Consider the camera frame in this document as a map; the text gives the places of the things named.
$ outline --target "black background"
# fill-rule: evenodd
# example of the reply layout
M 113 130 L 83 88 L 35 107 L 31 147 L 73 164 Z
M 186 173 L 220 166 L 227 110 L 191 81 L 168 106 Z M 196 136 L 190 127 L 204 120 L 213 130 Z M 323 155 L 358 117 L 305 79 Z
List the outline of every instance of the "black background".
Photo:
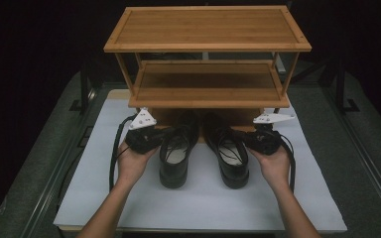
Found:
M 94 85 L 120 74 L 103 46 L 126 5 L 263 5 L 285 1 L 0 1 L 0 203 L 64 87 L 85 61 Z M 340 53 L 381 114 L 381 1 L 295 0 L 313 46 L 302 60 Z

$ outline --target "black device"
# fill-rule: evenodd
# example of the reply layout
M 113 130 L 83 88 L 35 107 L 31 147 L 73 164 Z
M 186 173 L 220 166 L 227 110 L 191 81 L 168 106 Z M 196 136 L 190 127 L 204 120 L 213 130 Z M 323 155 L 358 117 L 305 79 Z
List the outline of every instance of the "black device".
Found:
M 116 138 L 113 144 L 113 152 L 112 158 L 110 161 L 110 172 L 109 172 L 109 188 L 110 190 L 114 186 L 113 176 L 114 169 L 116 166 L 117 159 L 123 152 L 118 152 L 118 147 L 120 143 L 120 137 L 122 135 L 123 128 L 125 123 L 128 121 L 132 121 L 137 117 L 138 114 L 127 117 L 118 127 Z M 173 130 L 168 127 L 165 129 L 156 129 L 155 126 L 143 127 L 140 129 L 129 130 L 125 137 L 125 142 L 128 145 L 128 149 L 144 155 L 145 153 L 153 150 L 154 148 L 159 147 L 162 142 L 164 136 L 169 133 L 169 131 Z
M 280 146 L 283 146 L 290 160 L 290 189 L 294 192 L 296 160 L 294 157 L 293 146 L 285 136 L 281 135 L 278 131 L 273 130 L 273 124 L 255 124 L 254 132 L 235 130 L 234 135 L 242 140 L 247 148 L 267 156 L 276 153 Z

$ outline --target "shoe heel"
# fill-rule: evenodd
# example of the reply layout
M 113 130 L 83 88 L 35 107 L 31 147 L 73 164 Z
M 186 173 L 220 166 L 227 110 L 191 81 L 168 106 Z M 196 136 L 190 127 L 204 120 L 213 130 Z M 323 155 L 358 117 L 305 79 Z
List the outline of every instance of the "shoe heel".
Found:
M 242 179 L 231 179 L 231 178 L 228 178 L 224 172 L 222 171 L 222 169 L 220 168 L 220 171 L 221 171 L 221 178 L 222 178 L 222 181 L 230 188 L 233 188 L 233 189 L 238 189 L 238 188 L 241 188 L 243 186 L 245 186 L 247 184 L 247 182 L 249 181 L 249 172 L 245 175 L 244 178 Z
M 178 178 L 168 178 L 165 177 L 162 173 L 160 173 L 160 182 L 163 186 L 167 188 L 179 188 L 185 184 L 188 177 L 188 170 L 185 170 L 185 172 Z

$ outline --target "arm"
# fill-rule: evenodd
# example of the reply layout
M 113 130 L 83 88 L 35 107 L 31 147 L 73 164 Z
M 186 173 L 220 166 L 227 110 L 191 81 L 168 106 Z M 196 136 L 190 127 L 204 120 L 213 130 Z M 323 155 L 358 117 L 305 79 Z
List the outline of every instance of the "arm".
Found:
M 127 147 L 123 142 L 118 152 L 124 151 Z M 148 160 L 156 151 L 157 149 L 154 149 L 145 155 L 140 155 L 127 149 L 120 155 L 116 184 L 77 237 L 114 237 L 129 192 L 144 173 Z
M 261 172 L 274 191 L 280 208 L 281 217 L 289 237 L 320 237 L 289 186 L 290 162 L 283 147 L 271 156 L 250 150 L 261 166 Z

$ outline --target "shelf top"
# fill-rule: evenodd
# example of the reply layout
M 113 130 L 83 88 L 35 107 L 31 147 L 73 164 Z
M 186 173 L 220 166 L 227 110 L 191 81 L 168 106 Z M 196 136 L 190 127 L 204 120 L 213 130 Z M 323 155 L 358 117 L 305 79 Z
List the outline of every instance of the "shelf top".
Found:
M 309 52 L 286 6 L 128 7 L 107 53 Z

